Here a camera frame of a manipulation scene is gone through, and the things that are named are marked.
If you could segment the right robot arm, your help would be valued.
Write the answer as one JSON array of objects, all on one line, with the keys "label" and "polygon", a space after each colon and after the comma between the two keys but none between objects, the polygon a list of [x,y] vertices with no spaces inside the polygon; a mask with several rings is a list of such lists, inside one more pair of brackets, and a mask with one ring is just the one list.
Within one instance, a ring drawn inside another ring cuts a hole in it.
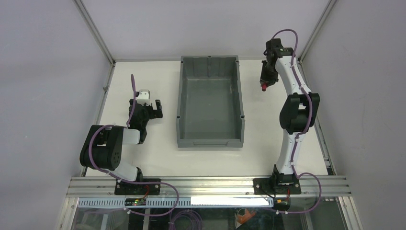
[{"label": "right robot arm", "polygon": [[298,70],[295,49],[283,47],[281,39],[272,38],[266,42],[264,55],[266,60],[262,61],[259,81],[262,91],[281,79],[287,93],[279,116],[282,147],[270,177],[270,187],[298,187],[297,155],[306,133],[315,123],[320,96],[310,90]]}]

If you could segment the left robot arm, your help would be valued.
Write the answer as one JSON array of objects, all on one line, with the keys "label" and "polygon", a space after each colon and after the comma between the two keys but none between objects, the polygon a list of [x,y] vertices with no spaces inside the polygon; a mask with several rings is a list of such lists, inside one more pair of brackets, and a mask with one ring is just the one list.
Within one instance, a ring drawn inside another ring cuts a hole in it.
[{"label": "left robot arm", "polygon": [[150,120],[162,118],[162,105],[155,100],[156,107],[140,100],[129,101],[129,124],[92,125],[80,152],[79,161],[84,167],[98,170],[116,178],[119,182],[142,183],[142,171],[122,159],[124,145],[141,145],[147,137]]}]

